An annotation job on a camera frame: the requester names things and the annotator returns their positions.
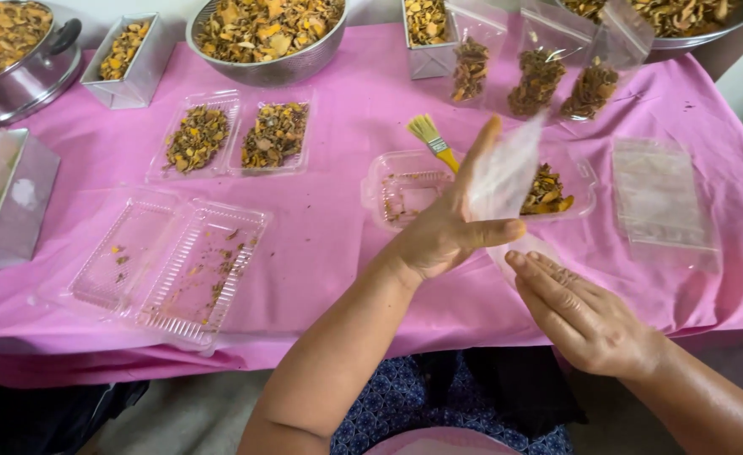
woman's left hand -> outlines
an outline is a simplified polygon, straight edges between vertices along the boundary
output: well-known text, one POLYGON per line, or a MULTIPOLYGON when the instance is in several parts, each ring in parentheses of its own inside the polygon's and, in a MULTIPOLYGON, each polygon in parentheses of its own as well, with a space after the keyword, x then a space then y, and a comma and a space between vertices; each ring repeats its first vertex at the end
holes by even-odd
POLYGON ((401 260, 418 279, 433 278, 458 266, 478 248, 507 244, 526 233, 519 219, 470 221, 467 187, 472 169, 480 156, 492 150, 500 132, 501 119, 492 116, 461 163, 456 181, 386 246, 384 254, 401 260))

metal container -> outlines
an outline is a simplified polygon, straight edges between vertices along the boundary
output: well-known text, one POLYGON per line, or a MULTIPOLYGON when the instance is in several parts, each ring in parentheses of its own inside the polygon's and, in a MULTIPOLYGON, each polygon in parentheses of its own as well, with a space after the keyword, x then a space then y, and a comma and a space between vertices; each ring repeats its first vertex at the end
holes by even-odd
POLYGON ((456 68, 456 54, 453 49, 458 45, 456 21, 452 14, 446 14, 445 31, 450 36, 447 43, 441 45, 424 45, 411 47, 408 39, 408 14, 405 11, 405 1, 400 0, 402 6, 402 24, 405 26, 405 45, 408 47, 408 71, 411 79, 437 78, 453 74, 456 68))
POLYGON ((14 139, 19 153, 0 202, 0 269, 32 260, 60 163, 59 156, 28 129, 6 133, 14 139))
MULTIPOLYGON (((563 8, 566 7, 562 0, 557 0, 557 4, 563 8)), ((717 32, 680 38, 655 38, 652 41, 652 50, 649 51, 649 57, 646 58, 644 63, 663 62, 688 54, 698 46, 722 38, 741 26, 743 26, 743 4, 734 10, 734 13, 728 18, 726 26, 717 32)))
POLYGON ((172 50, 174 40, 168 36, 166 26, 158 13, 121 16, 96 49, 79 82, 110 109, 145 108, 150 105, 155 89, 158 88, 172 50), (99 76, 99 67, 113 50, 115 38, 125 32, 127 26, 145 20, 150 21, 150 29, 138 46, 123 78, 102 80, 99 76))
POLYGON ((321 71, 332 57, 343 40, 346 30, 346 15, 349 5, 343 8, 343 16, 337 25, 316 44, 293 55, 277 58, 270 62, 232 63, 209 57, 200 51, 196 37, 203 31, 203 25, 217 9, 218 0, 207 2, 186 24, 186 42, 188 46, 203 58, 215 70, 238 83, 253 87, 284 87, 313 76, 321 71))
MULTIPOLYGON (((50 8, 42 6, 53 14, 50 8)), ((52 20, 40 44, 3 70, 0 74, 0 126, 39 111, 76 80, 82 60, 76 39, 81 31, 79 19, 71 19, 64 26, 52 20)))

pot handle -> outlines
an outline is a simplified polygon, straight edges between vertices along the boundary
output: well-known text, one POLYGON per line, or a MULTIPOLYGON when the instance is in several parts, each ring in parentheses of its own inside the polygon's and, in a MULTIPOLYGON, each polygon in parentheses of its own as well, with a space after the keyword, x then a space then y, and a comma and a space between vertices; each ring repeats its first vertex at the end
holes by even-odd
POLYGON ((51 50, 48 53, 50 55, 62 54, 76 42, 81 31, 82 21, 79 19, 69 20, 56 32, 56 40, 54 40, 54 44, 51 45, 51 50))

brush bristles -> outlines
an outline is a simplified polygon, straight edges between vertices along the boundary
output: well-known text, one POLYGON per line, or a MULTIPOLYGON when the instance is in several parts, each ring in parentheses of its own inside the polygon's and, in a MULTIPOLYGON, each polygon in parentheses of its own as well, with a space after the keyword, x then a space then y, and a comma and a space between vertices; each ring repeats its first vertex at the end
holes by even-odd
POLYGON ((425 144, 438 138, 436 125, 427 114, 417 115, 408 123, 407 129, 425 144))

woman's right hand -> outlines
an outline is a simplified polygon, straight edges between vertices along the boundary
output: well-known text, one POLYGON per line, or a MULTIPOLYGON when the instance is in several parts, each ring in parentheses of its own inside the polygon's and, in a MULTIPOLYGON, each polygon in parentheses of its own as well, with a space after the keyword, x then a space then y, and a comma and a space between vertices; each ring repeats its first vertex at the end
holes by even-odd
POLYGON ((667 338, 617 295, 542 254, 510 251, 506 260, 531 316, 574 367, 624 380, 644 379, 658 367, 667 338))

